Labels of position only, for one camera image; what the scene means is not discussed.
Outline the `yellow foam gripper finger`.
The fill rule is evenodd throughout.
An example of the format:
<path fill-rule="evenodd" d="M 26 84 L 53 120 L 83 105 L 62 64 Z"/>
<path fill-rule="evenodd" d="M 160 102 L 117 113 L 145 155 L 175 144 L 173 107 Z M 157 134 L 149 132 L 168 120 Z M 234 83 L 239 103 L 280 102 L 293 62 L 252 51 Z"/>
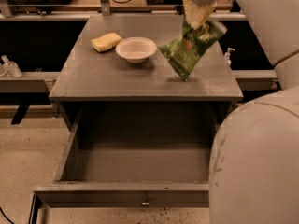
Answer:
<path fill-rule="evenodd" d="M 192 0 L 182 1 L 186 22 L 193 28 L 193 30 L 197 30 L 201 27 L 208 20 L 217 6 L 216 0 L 207 5 L 196 5 Z"/>

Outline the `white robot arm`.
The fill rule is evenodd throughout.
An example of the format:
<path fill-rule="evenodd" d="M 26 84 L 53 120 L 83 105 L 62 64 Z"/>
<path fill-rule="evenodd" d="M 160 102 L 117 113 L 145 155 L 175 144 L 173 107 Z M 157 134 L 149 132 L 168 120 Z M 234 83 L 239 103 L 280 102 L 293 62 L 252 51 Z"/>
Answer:
<path fill-rule="evenodd" d="M 209 163 L 210 224 L 299 224 L 299 0 L 236 0 L 281 91 L 221 124 Z"/>

